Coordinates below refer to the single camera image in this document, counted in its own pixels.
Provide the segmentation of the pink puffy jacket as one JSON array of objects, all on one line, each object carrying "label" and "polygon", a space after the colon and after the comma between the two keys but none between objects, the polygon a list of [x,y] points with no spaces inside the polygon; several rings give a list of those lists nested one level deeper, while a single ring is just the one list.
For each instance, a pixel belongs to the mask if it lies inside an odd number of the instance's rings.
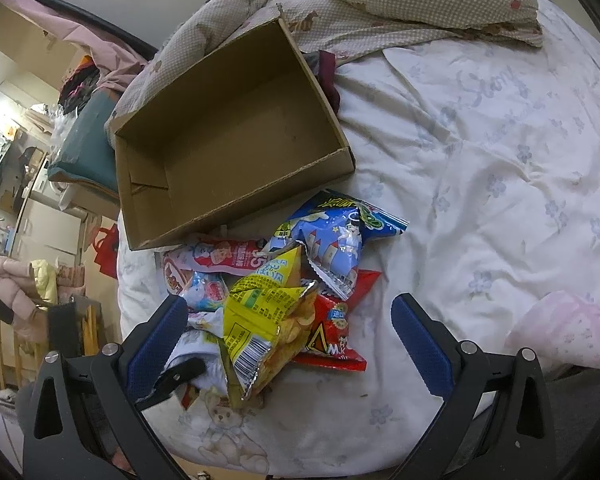
[{"label": "pink puffy jacket", "polygon": [[48,337],[47,316],[38,307],[40,299],[32,264],[0,256],[0,321],[32,344],[42,344]]}]

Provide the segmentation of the teal cushion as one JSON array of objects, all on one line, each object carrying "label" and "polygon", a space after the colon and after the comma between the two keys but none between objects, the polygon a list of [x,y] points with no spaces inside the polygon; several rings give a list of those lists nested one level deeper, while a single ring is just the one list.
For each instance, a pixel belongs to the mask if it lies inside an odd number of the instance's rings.
[{"label": "teal cushion", "polygon": [[116,96],[108,90],[92,93],[48,166],[51,181],[83,184],[118,199],[114,148],[105,130],[116,103]]}]

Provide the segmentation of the pink snack packet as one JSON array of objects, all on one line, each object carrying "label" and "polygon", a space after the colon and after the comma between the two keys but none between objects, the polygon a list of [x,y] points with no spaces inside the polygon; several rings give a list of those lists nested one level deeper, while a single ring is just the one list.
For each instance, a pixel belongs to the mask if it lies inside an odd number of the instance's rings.
[{"label": "pink snack packet", "polygon": [[264,245],[265,240],[194,235],[183,245],[167,250],[162,262],[173,263],[178,270],[245,276],[268,262]]}]

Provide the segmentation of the yellow chips bag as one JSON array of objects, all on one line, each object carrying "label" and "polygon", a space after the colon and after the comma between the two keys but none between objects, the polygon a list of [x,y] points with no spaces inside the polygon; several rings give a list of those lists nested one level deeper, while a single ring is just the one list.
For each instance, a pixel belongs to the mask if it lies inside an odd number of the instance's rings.
[{"label": "yellow chips bag", "polygon": [[238,280],[223,307],[223,342],[243,401],[259,394],[304,349],[317,281],[301,278],[296,245]]}]

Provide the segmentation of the pink floral cloth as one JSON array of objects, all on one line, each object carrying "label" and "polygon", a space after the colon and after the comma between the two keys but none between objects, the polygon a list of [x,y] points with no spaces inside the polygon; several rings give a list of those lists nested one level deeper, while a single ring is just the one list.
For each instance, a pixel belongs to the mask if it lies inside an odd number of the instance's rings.
[{"label": "pink floral cloth", "polygon": [[504,349],[534,351],[542,371],[568,366],[600,370],[600,306],[564,290],[538,301],[514,326]]}]

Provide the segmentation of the white red bread bag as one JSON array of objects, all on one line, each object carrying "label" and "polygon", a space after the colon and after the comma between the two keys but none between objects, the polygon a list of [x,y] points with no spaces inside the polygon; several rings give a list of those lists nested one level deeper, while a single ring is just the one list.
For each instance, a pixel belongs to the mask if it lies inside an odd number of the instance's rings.
[{"label": "white red bread bag", "polygon": [[221,337],[223,308],[228,298],[228,288],[222,276],[184,268],[168,257],[162,259],[161,274],[166,291],[185,300],[187,325]]}]

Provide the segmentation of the brown cardboard box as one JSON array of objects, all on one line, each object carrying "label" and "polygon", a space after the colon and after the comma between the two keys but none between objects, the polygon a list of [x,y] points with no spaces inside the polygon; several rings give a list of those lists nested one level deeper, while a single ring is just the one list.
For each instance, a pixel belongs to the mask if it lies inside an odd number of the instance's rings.
[{"label": "brown cardboard box", "polygon": [[112,128],[133,250],[174,245],[355,168],[282,20],[216,49]]}]

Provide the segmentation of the white floral bed sheet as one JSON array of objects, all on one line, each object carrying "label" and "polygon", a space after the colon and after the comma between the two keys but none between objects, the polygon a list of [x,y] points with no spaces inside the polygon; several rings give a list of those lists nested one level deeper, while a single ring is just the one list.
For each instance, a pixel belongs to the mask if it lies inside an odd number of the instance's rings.
[{"label": "white floral bed sheet", "polygon": [[392,326],[396,295],[489,352],[549,292],[600,306],[600,43],[550,0],[538,21],[539,48],[441,39],[337,68],[356,168],[336,188],[408,224],[362,251],[380,274],[350,322],[366,370],[289,364],[227,420],[211,396],[166,400],[145,416],[171,453],[289,477],[396,466],[441,404]]}]

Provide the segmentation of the red shopping bag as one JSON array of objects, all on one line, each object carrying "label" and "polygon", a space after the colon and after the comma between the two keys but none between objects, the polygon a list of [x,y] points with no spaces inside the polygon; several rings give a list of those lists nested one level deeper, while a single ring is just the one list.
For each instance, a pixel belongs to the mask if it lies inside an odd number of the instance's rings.
[{"label": "red shopping bag", "polygon": [[94,263],[99,267],[99,272],[115,280],[118,277],[118,226],[114,223],[110,228],[100,228],[92,243],[92,247],[95,252]]}]

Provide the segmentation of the red milk candy bag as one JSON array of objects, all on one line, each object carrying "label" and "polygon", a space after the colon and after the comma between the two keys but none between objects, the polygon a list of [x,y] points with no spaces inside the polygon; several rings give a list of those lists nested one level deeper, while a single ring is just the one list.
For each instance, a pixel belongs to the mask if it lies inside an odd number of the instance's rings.
[{"label": "red milk candy bag", "polygon": [[364,372],[365,359],[349,344],[349,315],[381,277],[379,271],[361,270],[352,296],[336,297],[326,286],[314,302],[315,318],[306,346],[292,360],[300,365]]}]

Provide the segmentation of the checkered bear quilt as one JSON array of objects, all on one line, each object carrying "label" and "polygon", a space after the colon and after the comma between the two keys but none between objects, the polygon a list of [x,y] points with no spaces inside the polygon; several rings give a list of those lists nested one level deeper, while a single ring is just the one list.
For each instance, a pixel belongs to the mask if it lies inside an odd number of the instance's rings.
[{"label": "checkered bear quilt", "polygon": [[340,64],[392,47],[446,39],[542,46],[538,0],[208,0],[135,77],[106,125],[116,133],[159,91],[215,49],[271,20],[283,20],[303,52]]}]

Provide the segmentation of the blue castle snack bag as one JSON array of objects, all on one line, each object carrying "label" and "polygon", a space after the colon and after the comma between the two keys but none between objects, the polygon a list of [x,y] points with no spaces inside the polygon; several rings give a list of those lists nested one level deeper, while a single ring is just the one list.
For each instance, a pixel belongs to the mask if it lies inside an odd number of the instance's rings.
[{"label": "blue castle snack bag", "polygon": [[407,227],[407,221],[365,200],[326,188],[278,226],[263,252],[279,255],[301,245],[311,269],[347,300],[358,282],[364,244],[401,235]]}]

